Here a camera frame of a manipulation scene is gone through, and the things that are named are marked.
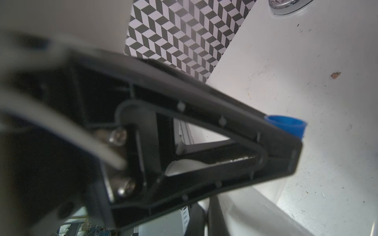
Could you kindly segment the clear test tube blue cap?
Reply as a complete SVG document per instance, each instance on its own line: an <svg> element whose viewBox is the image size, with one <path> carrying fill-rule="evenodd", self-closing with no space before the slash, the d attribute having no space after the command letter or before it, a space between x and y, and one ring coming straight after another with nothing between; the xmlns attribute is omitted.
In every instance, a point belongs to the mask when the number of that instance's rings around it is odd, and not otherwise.
<svg viewBox="0 0 378 236"><path fill-rule="evenodd" d="M287 116L266 115L264 119L270 124L284 130L285 132L299 139L303 138L305 129L307 127L307 122Z"/></svg>

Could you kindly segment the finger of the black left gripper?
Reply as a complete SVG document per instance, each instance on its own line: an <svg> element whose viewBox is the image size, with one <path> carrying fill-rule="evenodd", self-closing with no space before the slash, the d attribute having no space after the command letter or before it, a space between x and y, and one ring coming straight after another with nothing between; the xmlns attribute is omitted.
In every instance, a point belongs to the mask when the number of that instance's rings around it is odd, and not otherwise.
<svg viewBox="0 0 378 236"><path fill-rule="evenodd" d="M85 205L106 227L129 229L296 169L299 137L171 66L100 51L74 52L69 68L82 125L127 162L91 165Z"/></svg>

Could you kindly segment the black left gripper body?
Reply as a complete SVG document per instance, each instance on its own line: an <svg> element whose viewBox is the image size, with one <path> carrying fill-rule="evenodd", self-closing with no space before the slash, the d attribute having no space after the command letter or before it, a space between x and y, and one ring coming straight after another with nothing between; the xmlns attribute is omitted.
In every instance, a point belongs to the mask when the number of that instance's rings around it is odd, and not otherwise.
<svg viewBox="0 0 378 236"><path fill-rule="evenodd" d="M79 67L117 59L74 41L1 36L1 235L54 235L82 207L116 229L103 172L118 169L118 155L104 129L88 129Z"/></svg>

